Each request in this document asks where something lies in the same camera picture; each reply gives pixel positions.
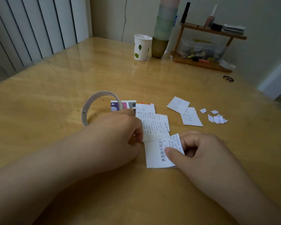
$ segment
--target shelf board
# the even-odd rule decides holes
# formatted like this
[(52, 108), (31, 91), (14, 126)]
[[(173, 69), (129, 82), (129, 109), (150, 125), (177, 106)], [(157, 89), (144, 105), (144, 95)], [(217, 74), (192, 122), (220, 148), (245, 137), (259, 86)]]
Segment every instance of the shelf board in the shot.
[(211, 30), (210, 28), (204, 28), (203, 26), (196, 25), (196, 24), (190, 24), (190, 23), (180, 23), (180, 24), (184, 28), (190, 28), (193, 30), (204, 31), (204, 32), (212, 33), (212, 34), (223, 35), (223, 36), (228, 36), (228, 37), (242, 39), (242, 40), (247, 39), (247, 37), (244, 35), (233, 34), (233, 33), (225, 32), (225, 31), (214, 31), (214, 30)]
[(190, 59), (182, 58), (182, 57), (180, 57), (180, 55), (178, 53), (174, 53), (173, 51), (171, 52), (171, 55), (173, 56), (173, 62), (176, 62), (176, 63), (192, 65), (192, 66), (201, 67), (201, 68), (205, 68), (205, 69), (217, 70), (217, 71), (221, 71), (221, 72), (225, 72), (225, 73), (232, 72), (231, 70), (221, 67), (220, 64), (217, 62), (210, 62), (210, 63), (197, 62), (197, 61), (193, 61)]

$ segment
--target plastic cup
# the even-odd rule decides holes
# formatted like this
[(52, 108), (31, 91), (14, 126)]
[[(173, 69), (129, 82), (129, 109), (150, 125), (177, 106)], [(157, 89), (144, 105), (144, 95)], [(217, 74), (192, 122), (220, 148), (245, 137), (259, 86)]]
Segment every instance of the plastic cup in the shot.
[(139, 61), (145, 61), (152, 38), (147, 35), (134, 35), (134, 58)]

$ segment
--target paper scrap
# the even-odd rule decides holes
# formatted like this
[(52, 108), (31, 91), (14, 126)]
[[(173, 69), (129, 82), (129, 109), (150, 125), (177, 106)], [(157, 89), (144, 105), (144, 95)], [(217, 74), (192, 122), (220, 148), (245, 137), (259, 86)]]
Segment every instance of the paper scrap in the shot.
[(224, 119), (223, 119), (223, 117), (221, 117), (221, 115), (217, 116), (217, 118), (218, 118), (219, 123), (224, 124)]
[(213, 117), (211, 115), (208, 115), (208, 120), (213, 122)]
[(203, 126), (194, 107), (188, 107), (181, 118), (184, 125)]
[(217, 116), (214, 116), (214, 117), (213, 117), (213, 122), (216, 123), (216, 124), (219, 123), (219, 122), (218, 122), (218, 117), (217, 117)]
[(205, 113), (207, 110), (206, 110), (206, 108), (204, 108), (204, 109), (202, 109), (202, 110), (200, 110), (201, 111), (201, 113)]
[(143, 103), (143, 102), (137, 102), (136, 105), (136, 111), (138, 112), (150, 112), (155, 113), (155, 106), (153, 103)]
[(142, 120), (143, 142), (164, 139), (170, 136), (161, 121)]
[(165, 154), (165, 147), (173, 147), (184, 154), (179, 134), (164, 138), (163, 140), (144, 142), (147, 168), (175, 167)]
[[(123, 104), (124, 109), (134, 109), (135, 111), (136, 100), (121, 100), (121, 102)], [(111, 100), (110, 104), (111, 104), (111, 111), (120, 110), (118, 101)]]
[(167, 107), (183, 115), (186, 109), (188, 108), (189, 104), (190, 102), (175, 96), (172, 101), (167, 105)]
[(170, 131), (169, 120), (166, 115), (154, 114), (150, 112), (136, 112), (135, 116), (140, 120), (161, 121), (165, 128)]

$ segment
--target cardboard tape core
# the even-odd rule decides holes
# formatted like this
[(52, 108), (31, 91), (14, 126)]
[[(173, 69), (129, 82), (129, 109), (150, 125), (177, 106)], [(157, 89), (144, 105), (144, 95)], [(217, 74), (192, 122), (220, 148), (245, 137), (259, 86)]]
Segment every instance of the cardboard tape core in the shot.
[(90, 105), (92, 105), (92, 103), (97, 99), (100, 98), (101, 96), (105, 96), (105, 95), (111, 95), (113, 97), (115, 97), (116, 101), (118, 101), (119, 103), (119, 108), (120, 110), (124, 109), (122, 102), (119, 100), (119, 98), (113, 94), (111, 91), (98, 91), (95, 94), (93, 94), (91, 97), (89, 97), (86, 102), (84, 103), (83, 107), (82, 107), (82, 111), (81, 111), (81, 120), (84, 126), (88, 126), (88, 122), (87, 122), (87, 112), (90, 108)]

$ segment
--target wooden table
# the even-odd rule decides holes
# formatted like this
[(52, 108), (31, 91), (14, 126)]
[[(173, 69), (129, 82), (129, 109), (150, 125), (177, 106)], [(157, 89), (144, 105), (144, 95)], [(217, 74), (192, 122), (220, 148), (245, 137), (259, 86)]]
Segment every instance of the wooden table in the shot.
[[(154, 103), (169, 117), (170, 134), (194, 129), (215, 133), (281, 205), (281, 110), (239, 75), (233, 83), (212, 70), (148, 57), (133, 45), (91, 38), (0, 83), (0, 167), (83, 128), (85, 100), (110, 90), (122, 100)], [(204, 127), (183, 125), (166, 107), (174, 96), (195, 107)], [(90, 119), (110, 111), (98, 99)], [(211, 123), (200, 109), (218, 110), (227, 124)], [(178, 169), (146, 169), (145, 153), (117, 170), (60, 193), (36, 224), (236, 224)]]

